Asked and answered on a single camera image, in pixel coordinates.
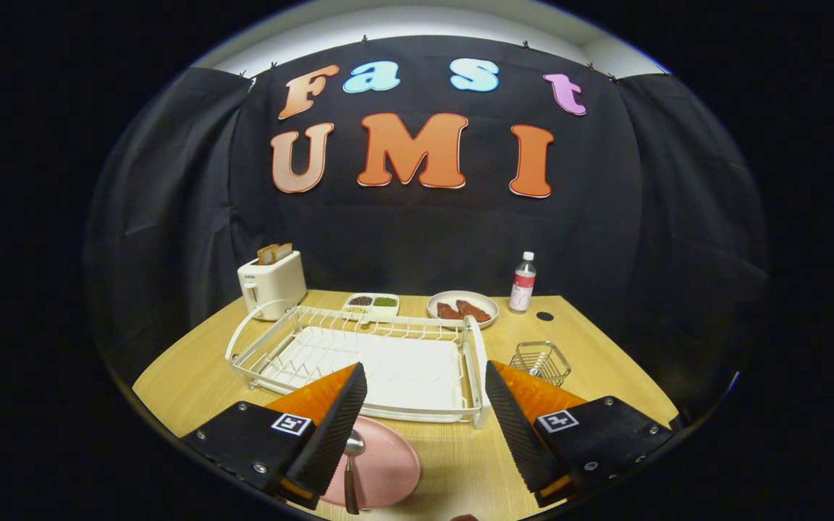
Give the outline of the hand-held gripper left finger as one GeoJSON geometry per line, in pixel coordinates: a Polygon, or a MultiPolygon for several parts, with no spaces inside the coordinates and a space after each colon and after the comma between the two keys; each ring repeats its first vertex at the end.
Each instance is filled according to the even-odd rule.
{"type": "Polygon", "coordinates": [[[356,362],[258,405],[240,400],[182,436],[248,487],[315,509],[334,477],[367,395],[356,362]]]}

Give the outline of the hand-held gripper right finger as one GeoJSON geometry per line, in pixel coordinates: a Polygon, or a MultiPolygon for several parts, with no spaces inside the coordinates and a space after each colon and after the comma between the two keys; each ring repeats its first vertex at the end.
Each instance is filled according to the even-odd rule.
{"type": "Polygon", "coordinates": [[[581,500],[632,473],[675,433],[614,396],[585,400],[507,364],[486,364],[486,395],[539,507],[581,500]]]}

